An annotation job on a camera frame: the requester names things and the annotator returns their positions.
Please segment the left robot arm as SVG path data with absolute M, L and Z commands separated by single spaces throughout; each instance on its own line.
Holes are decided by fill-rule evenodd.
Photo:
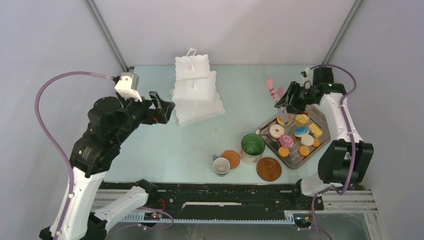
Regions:
M 96 193 L 120 154 L 124 141 L 140 126 L 166 124 L 175 104 L 155 92 L 150 99 L 122 96 L 98 99 L 88 112 L 89 123 L 72 148 L 68 163 L 73 179 L 54 224 L 42 229 L 42 240 L 103 240 L 111 228 L 133 210 L 156 206 L 158 188 L 145 179 L 102 209 L 92 211 Z

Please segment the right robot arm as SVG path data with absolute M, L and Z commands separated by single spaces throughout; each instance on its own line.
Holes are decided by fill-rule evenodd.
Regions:
M 374 154 L 371 143 L 358 133 L 348 108 L 348 95 L 356 90 L 357 81 L 346 69 L 334 64 L 319 64 L 301 73 L 303 82 L 292 81 L 286 90 L 266 87 L 274 107 L 283 119 L 289 114 L 304 114 L 308 105 L 319 105 L 327 121 L 331 143 L 320 158 L 317 171 L 300 179 L 291 204 L 304 209 L 311 197 L 329 190 L 343 195 L 349 186 L 360 184 Z

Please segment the orange glazed donut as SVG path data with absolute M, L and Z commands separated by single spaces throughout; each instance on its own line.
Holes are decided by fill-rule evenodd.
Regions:
M 293 121 L 292 116 L 290 114 L 288 115 L 288 122 L 284 122 L 280 115 L 277 116 L 276 120 L 277 120 L 277 123 L 280 124 L 281 126 L 287 126 L 291 124 L 291 122 Z

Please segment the pink-tipped metal tongs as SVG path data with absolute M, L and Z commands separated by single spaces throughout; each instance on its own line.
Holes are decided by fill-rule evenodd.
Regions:
M 272 99 L 274 100 L 274 102 L 276 103 L 279 100 L 279 95 L 283 95 L 284 94 L 284 88 L 283 87 L 279 87 L 277 89 L 274 88 L 274 79 L 273 78 L 268 78 L 265 81 L 265 86 L 269 91 L 270 96 L 272 97 Z M 288 112 L 286 110 L 286 108 L 277 108 L 278 109 L 278 115 L 281 116 L 282 120 L 286 123 L 289 121 L 288 119 Z

